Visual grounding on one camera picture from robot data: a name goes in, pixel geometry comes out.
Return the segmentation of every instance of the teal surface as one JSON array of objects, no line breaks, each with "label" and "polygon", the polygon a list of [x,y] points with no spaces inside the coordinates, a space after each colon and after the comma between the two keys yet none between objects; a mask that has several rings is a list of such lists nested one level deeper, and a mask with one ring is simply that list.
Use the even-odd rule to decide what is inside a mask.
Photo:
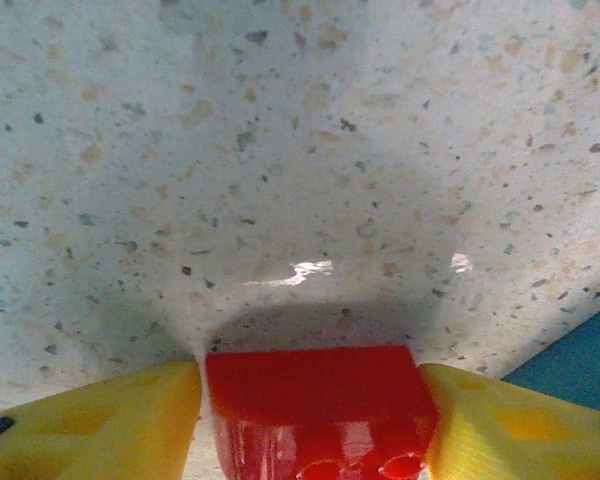
[{"label": "teal surface", "polygon": [[503,380],[600,410],[600,313]]}]

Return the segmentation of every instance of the yellow plastic part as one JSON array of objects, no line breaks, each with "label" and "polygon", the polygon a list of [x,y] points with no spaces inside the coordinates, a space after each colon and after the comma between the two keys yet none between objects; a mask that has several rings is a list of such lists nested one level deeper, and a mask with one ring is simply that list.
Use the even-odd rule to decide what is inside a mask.
[{"label": "yellow plastic part", "polygon": [[600,480],[600,412],[445,365],[419,369],[440,411],[433,480]]},{"label": "yellow plastic part", "polygon": [[0,480],[180,480],[200,407],[174,362],[0,412]]}]

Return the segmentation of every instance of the hole in red block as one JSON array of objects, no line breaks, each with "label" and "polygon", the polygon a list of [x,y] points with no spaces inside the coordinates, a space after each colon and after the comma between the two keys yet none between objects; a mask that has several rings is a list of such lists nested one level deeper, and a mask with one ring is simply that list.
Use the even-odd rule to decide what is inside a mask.
[{"label": "hole in red block", "polygon": [[307,465],[298,472],[298,480],[337,480],[340,476],[342,465],[335,461],[325,460]]},{"label": "hole in red block", "polygon": [[424,467],[424,462],[417,455],[408,453],[392,458],[382,467],[380,474],[391,480],[415,480]]}]

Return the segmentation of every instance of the red plastic part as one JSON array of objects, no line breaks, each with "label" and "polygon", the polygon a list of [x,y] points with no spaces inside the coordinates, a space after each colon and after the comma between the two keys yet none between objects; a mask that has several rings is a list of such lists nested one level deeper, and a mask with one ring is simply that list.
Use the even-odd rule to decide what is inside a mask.
[{"label": "red plastic part", "polygon": [[438,415],[406,347],[210,354],[222,469],[240,480],[411,480]]}]

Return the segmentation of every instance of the speckled white surface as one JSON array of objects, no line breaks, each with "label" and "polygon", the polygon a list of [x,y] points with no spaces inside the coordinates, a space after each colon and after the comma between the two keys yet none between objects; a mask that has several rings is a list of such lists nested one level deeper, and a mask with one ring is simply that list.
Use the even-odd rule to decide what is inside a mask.
[{"label": "speckled white surface", "polygon": [[0,409],[209,349],[500,376],[599,310],[600,1],[0,0]]}]

